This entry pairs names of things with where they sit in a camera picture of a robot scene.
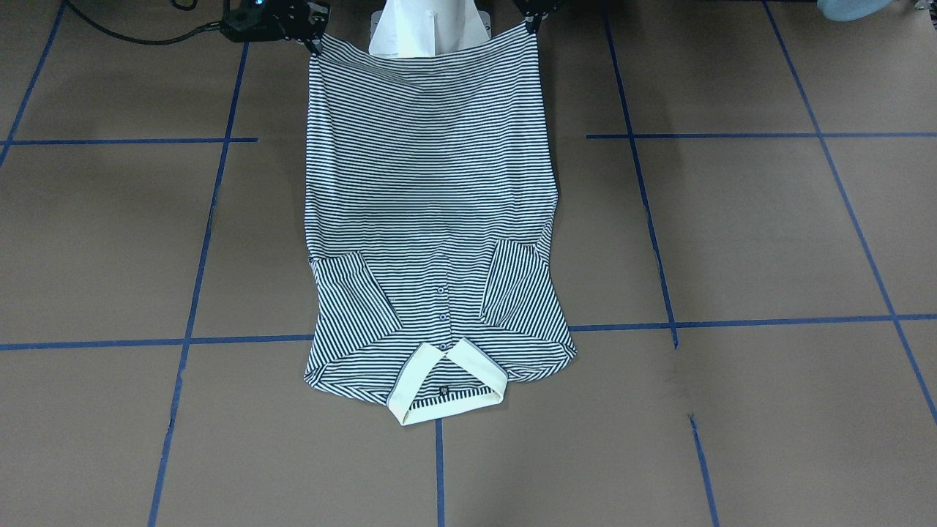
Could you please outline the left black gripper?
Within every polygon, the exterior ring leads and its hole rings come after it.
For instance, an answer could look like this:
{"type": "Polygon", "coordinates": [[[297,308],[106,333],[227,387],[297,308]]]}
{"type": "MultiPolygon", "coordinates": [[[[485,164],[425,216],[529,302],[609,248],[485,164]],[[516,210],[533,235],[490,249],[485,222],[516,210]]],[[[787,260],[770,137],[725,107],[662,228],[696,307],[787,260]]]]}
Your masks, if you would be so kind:
{"type": "Polygon", "coordinates": [[[526,33],[538,34],[543,20],[549,14],[556,12],[564,1],[562,0],[513,0],[512,3],[524,17],[526,33]]]}

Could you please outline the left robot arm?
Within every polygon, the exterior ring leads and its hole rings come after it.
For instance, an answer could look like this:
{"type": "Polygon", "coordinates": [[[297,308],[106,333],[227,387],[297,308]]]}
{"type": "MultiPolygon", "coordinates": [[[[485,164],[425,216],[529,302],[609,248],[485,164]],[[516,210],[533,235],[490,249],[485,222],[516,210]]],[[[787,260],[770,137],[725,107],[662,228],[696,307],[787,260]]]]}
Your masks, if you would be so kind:
{"type": "MultiPolygon", "coordinates": [[[[853,21],[881,11],[891,1],[815,1],[820,13],[827,20],[853,21]]],[[[559,9],[564,1],[512,1],[519,13],[526,19],[526,26],[532,34],[539,31],[543,19],[559,9]]]]}

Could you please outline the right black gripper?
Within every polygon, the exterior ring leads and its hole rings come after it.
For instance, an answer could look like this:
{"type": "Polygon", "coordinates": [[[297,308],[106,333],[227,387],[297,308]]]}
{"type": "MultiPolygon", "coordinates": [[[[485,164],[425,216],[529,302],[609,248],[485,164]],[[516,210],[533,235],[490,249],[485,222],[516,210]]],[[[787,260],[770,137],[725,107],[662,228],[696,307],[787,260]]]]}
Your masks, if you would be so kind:
{"type": "Polygon", "coordinates": [[[296,41],[320,56],[331,11],[324,1],[225,1],[221,34],[235,43],[296,41]]]}

